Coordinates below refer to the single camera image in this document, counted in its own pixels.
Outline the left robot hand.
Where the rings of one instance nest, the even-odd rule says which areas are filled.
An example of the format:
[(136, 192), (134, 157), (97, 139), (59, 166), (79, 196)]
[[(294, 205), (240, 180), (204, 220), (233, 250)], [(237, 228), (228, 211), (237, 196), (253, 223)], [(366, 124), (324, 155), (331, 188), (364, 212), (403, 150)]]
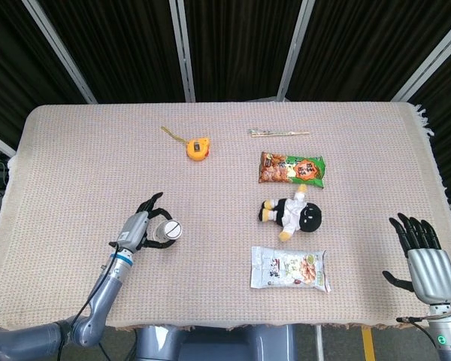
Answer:
[(143, 247), (165, 249), (172, 246), (176, 242), (175, 240), (159, 242), (147, 238), (147, 228), (151, 219), (161, 215), (166, 220), (172, 220), (172, 216), (165, 209), (154, 208), (156, 201), (162, 195), (163, 192), (156, 193), (141, 203), (135, 214), (127, 219), (117, 239), (108, 244), (119, 250), (127, 249), (132, 253), (138, 252)]

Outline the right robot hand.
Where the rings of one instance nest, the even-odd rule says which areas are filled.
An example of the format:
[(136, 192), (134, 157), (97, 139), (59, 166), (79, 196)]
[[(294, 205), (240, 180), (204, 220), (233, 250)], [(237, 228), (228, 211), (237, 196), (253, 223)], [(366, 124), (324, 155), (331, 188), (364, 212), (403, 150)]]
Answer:
[(394, 287), (414, 293), (427, 305), (451, 304), (451, 261), (442, 249), (437, 233), (426, 220), (399, 213), (390, 217), (403, 250), (410, 280), (384, 271), (383, 277)]

